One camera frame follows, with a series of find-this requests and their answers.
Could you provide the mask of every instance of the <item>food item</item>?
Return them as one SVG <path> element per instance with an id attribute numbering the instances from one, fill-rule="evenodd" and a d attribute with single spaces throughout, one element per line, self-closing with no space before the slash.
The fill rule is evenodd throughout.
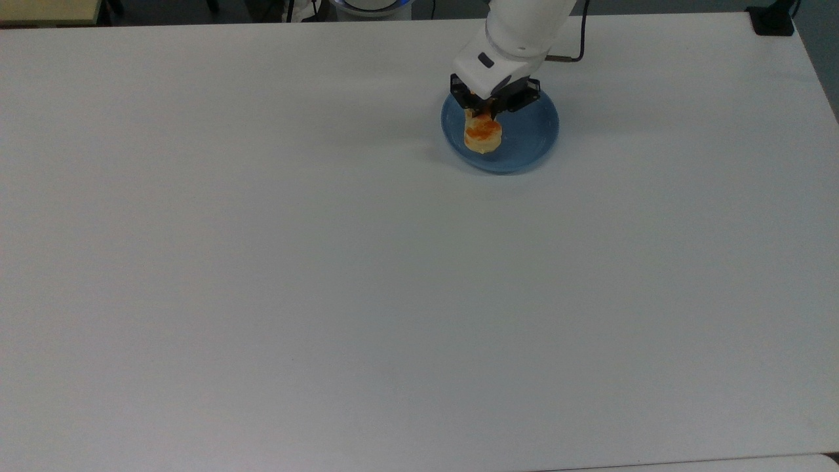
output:
<path id="1" fill-rule="evenodd" d="M 501 145 L 501 124 L 492 119 L 488 110 L 478 113 L 467 109 L 463 143 L 477 153 L 493 152 Z"/>

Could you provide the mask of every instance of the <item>black button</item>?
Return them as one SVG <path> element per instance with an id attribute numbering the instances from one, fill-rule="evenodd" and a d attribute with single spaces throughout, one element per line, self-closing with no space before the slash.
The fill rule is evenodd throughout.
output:
<path id="1" fill-rule="evenodd" d="M 481 53 L 477 57 L 477 59 L 481 61 L 481 64 L 484 64 L 487 67 L 487 69 L 491 68 L 492 66 L 495 66 L 495 63 L 492 62 L 492 59 L 490 59 L 489 56 L 486 55 L 486 53 Z"/>

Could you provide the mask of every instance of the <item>floor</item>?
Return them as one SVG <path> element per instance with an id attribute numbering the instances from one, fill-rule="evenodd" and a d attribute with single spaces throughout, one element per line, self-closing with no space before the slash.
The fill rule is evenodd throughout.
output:
<path id="1" fill-rule="evenodd" d="M 281 19 L 281 0 L 218 0 L 221 10 L 213 14 L 206 0 L 122 0 L 125 14 L 112 15 L 116 26 L 151 24 L 252 23 Z M 427 19 L 434 0 L 416 0 L 414 19 Z M 436 0 L 435 18 L 486 16 L 485 0 Z M 743 11 L 749 5 L 768 5 L 771 0 L 592 0 L 591 14 L 693 13 Z M 581 11 L 579 0 L 576 13 Z M 839 8 L 836 0 L 802 0 L 795 22 L 819 74 L 833 111 L 839 117 Z"/>

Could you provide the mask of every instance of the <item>black object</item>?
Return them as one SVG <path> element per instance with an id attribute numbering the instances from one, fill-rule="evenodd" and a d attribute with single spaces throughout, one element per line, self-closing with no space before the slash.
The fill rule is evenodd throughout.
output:
<path id="1" fill-rule="evenodd" d="M 752 28 L 760 36 L 792 36 L 795 26 L 789 10 L 796 0 L 778 0 L 768 7 L 748 7 L 746 11 L 752 17 Z"/>
<path id="2" fill-rule="evenodd" d="M 111 6 L 111 10 L 117 16 L 123 16 L 125 14 L 125 7 L 122 6 L 122 2 L 120 0 L 107 0 L 107 4 Z"/>
<path id="3" fill-rule="evenodd" d="M 472 93 L 457 74 L 451 75 L 449 88 L 451 95 L 461 108 L 469 108 L 479 113 L 489 110 L 493 119 L 501 112 L 515 113 L 527 107 L 530 103 L 539 100 L 539 94 L 542 91 L 539 81 L 523 77 L 511 84 L 502 82 L 497 90 L 493 91 L 492 96 L 484 100 Z"/>

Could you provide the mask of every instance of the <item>black cable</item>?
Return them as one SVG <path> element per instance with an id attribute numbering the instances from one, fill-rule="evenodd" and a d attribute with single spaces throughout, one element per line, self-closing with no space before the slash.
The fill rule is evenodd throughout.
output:
<path id="1" fill-rule="evenodd" d="M 577 57 L 569 57 L 567 55 L 548 55 L 545 60 L 550 62 L 580 62 L 582 56 L 586 54 L 586 18 L 588 18 L 588 6 L 591 0 L 586 0 L 586 4 L 582 8 L 582 21 L 580 25 L 580 55 Z"/>
<path id="2" fill-rule="evenodd" d="M 268 5 L 268 8 L 265 10 L 265 14 L 263 14 L 263 17 L 261 19 L 259 19 L 259 23 L 265 23 L 265 19 L 268 17 L 268 14 L 271 13 L 271 10 L 274 8 L 274 5 L 276 5 L 278 1 L 279 0 L 273 0 L 271 4 Z"/>

